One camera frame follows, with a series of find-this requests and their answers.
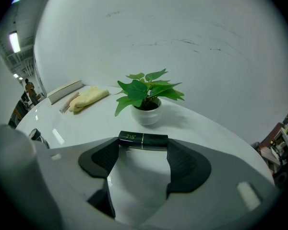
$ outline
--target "ceiling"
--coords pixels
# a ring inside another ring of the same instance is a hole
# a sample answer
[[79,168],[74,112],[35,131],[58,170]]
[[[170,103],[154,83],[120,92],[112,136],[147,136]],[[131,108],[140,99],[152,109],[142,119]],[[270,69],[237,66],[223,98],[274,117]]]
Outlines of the ceiling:
[[[0,53],[10,71],[20,77],[33,73],[33,44],[38,20],[47,0],[20,0],[10,5],[0,22]],[[17,31],[21,51],[14,53],[9,34]]]

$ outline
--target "person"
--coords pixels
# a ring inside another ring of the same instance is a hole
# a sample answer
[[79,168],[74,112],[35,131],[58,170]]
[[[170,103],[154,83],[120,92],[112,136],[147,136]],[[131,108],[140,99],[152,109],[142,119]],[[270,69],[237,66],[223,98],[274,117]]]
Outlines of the person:
[[34,90],[34,85],[33,83],[29,82],[28,79],[25,79],[25,92],[29,94],[29,97],[33,105],[36,106],[38,104],[38,100],[37,100],[36,93]]

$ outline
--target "potted plant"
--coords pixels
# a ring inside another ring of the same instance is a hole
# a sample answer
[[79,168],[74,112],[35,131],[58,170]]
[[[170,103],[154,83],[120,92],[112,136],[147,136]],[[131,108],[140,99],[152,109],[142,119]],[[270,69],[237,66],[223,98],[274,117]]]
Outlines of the potted plant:
[[126,76],[133,79],[131,83],[118,81],[119,86],[122,88],[119,93],[124,93],[127,96],[116,100],[119,104],[116,108],[115,116],[126,106],[131,105],[132,116],[138,123],[152,125],[161,118],[162,114],[162,103],[158,97],[167,97],[175,101],[177,99],[184,100],[182,98],[184,94],[173,89],[180,83],[169,83],[170,80],[156,80],[165,73],[167,73],[166,69],[146,75],[144,73],[131,74]]

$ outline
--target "yellow cloth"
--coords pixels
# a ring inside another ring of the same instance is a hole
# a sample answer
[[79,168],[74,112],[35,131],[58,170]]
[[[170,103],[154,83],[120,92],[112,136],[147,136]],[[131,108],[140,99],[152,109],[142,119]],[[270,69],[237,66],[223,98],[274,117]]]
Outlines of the yellow cloth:
[[109,95],[108,90],[101,90],[97,86],[92,86],[87,91],[80,93],[80,95],[71,101],[69,104],[70,112],[79,112],[81,111],[85,106],[90,105],[101,98]]

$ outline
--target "green leaf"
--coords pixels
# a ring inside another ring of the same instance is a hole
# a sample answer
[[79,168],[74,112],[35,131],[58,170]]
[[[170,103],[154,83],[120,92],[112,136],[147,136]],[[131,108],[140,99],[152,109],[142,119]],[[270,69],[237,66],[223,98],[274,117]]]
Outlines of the green leaf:
[[181,93],[181,92],[179,92],[179,91],[177,91],[177,90],[174,90],[179,96],[184,96],[184,93]]
[[123,94],[128,94],[125,90],[122,90],[122,91],[118,92],[117,94],[121,94],[121,93],[123,93]]
[[144,73],[139,73],[139,74],[135,74],[135,75],[133,75],[133,74],[130,74],[129,76],[126,76],[127,78],[130,78],[130,79],[141,79],[141,78],[143,78],[145,76],[145,74]]
[[151,84],[154,84],[154,85],[166,85],[166,84],[170,84],[168,83],[170,82],[170,80],[158,80],[158,81],[152,81],[150,82]]
[[159,86],[155,86],[151,92],[150,92],[150,95],[149,97],[152,97],[152,96],[159,96],[159,94],[165,90],[168,90],[168,89],[172,89],[174,86],[180,84],[180,83],[175,83],[175,84],[168,84],[168,85],[159,85]]
[[160,78],[163,74],[167,73],[167,71],[165,71],[165,70],[166,70],[166,68],[164,68],[162,71],[148,73],[145,76],[146,81],[152,81],[152,80],[155,80],[157,78]]
[[132,83],[128,84],[123,83],[121,81],[117,81],[117,83],[123,90],[125,90],[128,93],[128,98],[131,100],[141,100],[148,96],[147,86],[138,80],[133,80]]
[[130,100],[130,99],[128,99],[127,96],[123,96],[121,98],[118,98],[116,101],[119,102],[119,104],[116,108],[115,116],[120,114],[120,112],[128,105],[134,105],[134,106],[139,107],[142,104],[142,100]]
[[180,100],[184,101],[184,99],[181,98],[181,94],[183,95],[183,93],[178,92],[178,91],[176,91],[174,89],[168,89],[168,90],[165,90],[165,91],[161,92],[157,96],[167,97],[167,98],[170,98],[170,99],[175,100],[175,101],[177,99],[180,99]]

